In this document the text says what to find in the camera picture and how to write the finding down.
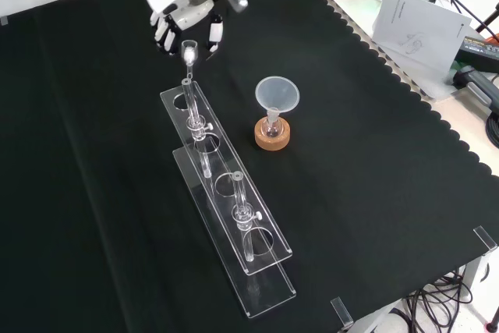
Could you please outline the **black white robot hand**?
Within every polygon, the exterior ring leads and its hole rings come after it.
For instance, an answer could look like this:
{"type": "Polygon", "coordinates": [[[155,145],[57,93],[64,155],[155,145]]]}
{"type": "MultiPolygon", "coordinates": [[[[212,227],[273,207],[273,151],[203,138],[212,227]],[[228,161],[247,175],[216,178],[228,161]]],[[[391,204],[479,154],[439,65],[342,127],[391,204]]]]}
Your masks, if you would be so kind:
{"type": "Polygon", "coordinates": [[[223,19],[213,11],[214,1],[192,5],[189,0],[146,0],[151,9],[150,25],[154,28],[154,41],[159,49],[174,55],[179,49],[182,32],[208,19],[210,21],[207,50],[218,50],[223,37],[223,19]]]}

